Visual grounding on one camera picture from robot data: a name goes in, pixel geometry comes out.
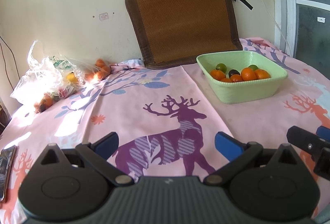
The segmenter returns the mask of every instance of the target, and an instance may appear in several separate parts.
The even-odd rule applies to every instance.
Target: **plastic bag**
[[[74,76],[79,85],[99,82],[109,76],[111,72],[109,63],[102,59],[97,59],[95,64],[83,63],[69,58],[67,60],[72,65]],[[75,81],[71,74],[68,74],[66,78],[69,81],[72,79]]]
[[[35,40],[30,47],[27,63],[30,69],[16,85],[11,97],[23,105],[34,106],[36,112],[43,112],[57,101],[75,93],[78,85],[66,80],[56,69],[49,57],[39,63],[32,56]]]
[[[72,71],[72,64],[68,60],[62,60],[59,59],[56,56],[49,57],[49,60],[52,61],[54,67],[57,70],[62,70],[62,71],[67,71],[70,70]]]

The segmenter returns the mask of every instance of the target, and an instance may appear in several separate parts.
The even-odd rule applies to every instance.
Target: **power cord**
[[[5,71],[6,71],[7,79],[8,79],[8,81],[9,81],[10,86],[12,87],[12,89],[13,89],[13,91],[14,91],[14,87],[12,86],[12,83],[10,82],[10,79],[9,79],[9,76],[8,76],[6,60],[5,60],[5,56],[4,56],[4,54],[3,54],[3,50],[2,50],[2,45],[1,45],[1,43],[0,43],[0,47],[1,47],[1,52],[2,52],[3,61],[4,61],[4,63],[5,63]]]
[[[268,12],[269,16],[271,17],[271,19],[273,19],[276,27],[278,28],[279,32],[281,33],[281,36],[283,37],[283,39],[285,40],[285,43],[287,44],[288,46],[288,49],[289,49],[289,53],[290,53],[290,56],[293,57],[292,53],[291,53],[291,48],[290,48],[290,45],[288,43],[288,41],[286,40],[285,36],[283,35],[282,31],[281,31],[281,28],[279,27],[279,25],[277,24],[277,22],[275,21],[274,17],[271,15],[271,13],[269,12],[269,10],[267,9],[266,7],[266,4],[263,0],[261,0],[262,4],[264,5],[266,11]]]
[[[8,48],[8,49],[10,50],[10,52],[12,53],[13,58],[14,58],[14,63],[15,63],[16,71],[17,71],[17,75],[18,75],[18,77],[19,77],[19,79],[20,79],[19,70],[18,70],[18,68],[17,68],[17,64],[16,64],[16,59],[15,59],[14,53],[13,53],[13,51],[11,50],[11,48],[7,45],[7,43],[5,42],[5,40],[2,38],[2,36],[0,36],[0,39],[3,40],[4,44],[7,46],[7,48]]]

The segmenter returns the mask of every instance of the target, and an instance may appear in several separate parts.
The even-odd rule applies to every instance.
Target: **antler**
[[[301,95],[301,97],[293,94],[292,100],[295,101],[295,104],[297,104],[298,106],[303,107],[305,110],[300,110],[299,108],[294,108],[291,105],[289,105],[289,102],[283,102],[284,104],[286,104],[286,106],[284,106],[285,108],[289,108],[295,111],[299,111],[301,114],[308,112],[309,110],[311,110],[311,107],[313,106],[313,104],[316,103],[316,99],[311,100],[309,97],[304,97]]]
[[[200,100],[198,100],[196,103],[194,103],[194,102],[192,101],[192,98],[191,98],[191,99],[190,99],[190,105],[187,105],[187,107],[196,106],[199,102],[200,102]]]
[[[26,157],[27,157],[27,150],[21,154],[21,157],[18,160],[18,167],[17,168],[13,167],[13,170],[15,172],[18,172],[21,169],[25,170],[25,169],[31,168],[31,166],[32,166],[31,154],[27,160],[25,160]]]
[[[144,107],[143,109],[145,109],[146,111],[148,111],[148,112],[150,112],[150,113],[152,113],[152,114],[156,114],[157,116],[168,116],[168,115],[171,115],[171,114],[173,114],[173,113],[175,113],[175,112],[178,111],[178,109],[175,109],[175,110],[174,110],[174,109],[173,109],[173,106],[174,106],[174,105],[179,105],[179,104],[175,101],[175,99],[173,99],[173,98],[170,97],[169,95],[167,95],[167,98],[164,99],[164,100],[162,101],[162,103],[166,103],[166,105],[162,104],[162,107],[166,108],[166,109],[168,110],[168,113],[161,113],[161,112],[153,111],[153,110],[151,109],[151,105],[152,105],[152,103],[151,103],[150,105],[147,105],[147,104],[146,104],[146,108]]]
[[[165,103],[165,104],[162,104],[162,107],[168,109],[168,113],[161,113],[161,112],[153,111],[151,109],[152,103],[150,105],[146,104],[146,107],[144,107],[143,109],[145,109],[146,111],[148,111],[150,113],[156,114],[157,116],[168,116],[168,115],[171,115],[171,114],[179,111],[179,109],[181,109],[183,107],[196,106],[199,103],[200,100],[198,100],[196,103],[194,103],[194,101],[191,98],[190,99],[190,104],[187,101],[188,101],[188,99],[185,99],[181,96],[181,103],[178,103],[178,102],[176,102],[176,100],[174,98],[167,95],[167,98],[162,101],[162,103]],[[177,105],[179,108],[178,109],[173,109],[174,105]]]

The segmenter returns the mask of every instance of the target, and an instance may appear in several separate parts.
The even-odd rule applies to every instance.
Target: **green bowl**
[[[253,51],[225,51],[199,55],[197,63],[204,72],[211,88],[225,104],[243,103],[270,97],[275,94],[282,82],[288,77],[285,69],[268,58]],[[257,65],[270,74],[269,79],[248,82],[225,83],[213,79],[210,71],[217,64],[227,66],[226,76],[231,69],[241,70],[249,65]]]

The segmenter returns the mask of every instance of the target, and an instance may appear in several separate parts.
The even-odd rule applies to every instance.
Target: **wall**
[[[261,36],[274,40],[274,25],[260,0],[247,0],[250,11],[241,2],[234,3],[240,37]],[[265,0],[274,13],[274,0]],[[99,14],[107,12],[109,19],[100,21]],[[140,50],[126,12],[124,0],[0,0],[0,33],[14,51],[19,72],[28,66],[26,57],[33,40],[44,44],[35,49],[36,58],[61,54],[94,61],[106,57],[111,61],[140,58]],[[9,76],[14,84],[18,78],[13,61],[5,49],[10,64]],[[9,98],[11,88],[0,59],[0,96],[12,114],[18,104]]]

